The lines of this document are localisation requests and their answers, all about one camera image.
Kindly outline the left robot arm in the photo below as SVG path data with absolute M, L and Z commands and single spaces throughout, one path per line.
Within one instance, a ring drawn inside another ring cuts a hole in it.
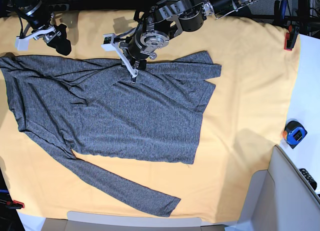
M 258 0 L 160 0 L 148 9 L 136 10 L 138 23 L 127 34 L 119 35 L 122 64 L 132 74 L 145 69 L 148 58 L 156 59 L 156 50 L 183 32 L 199 30 L 209 16 L 221 19 Z

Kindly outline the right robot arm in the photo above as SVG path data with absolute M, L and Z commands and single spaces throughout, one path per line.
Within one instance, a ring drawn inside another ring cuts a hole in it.
M 42 39 L 46 45 L 57 53 L 67 56 L 72 51 L 67 39 L 67 26 L 52 24 L 54 13 L 42 0 L 10 0 L 14 12 L 20 21 L 20 33 L 16 37 L 15 47 L 18 51 L 27 51 L 30 40 Z

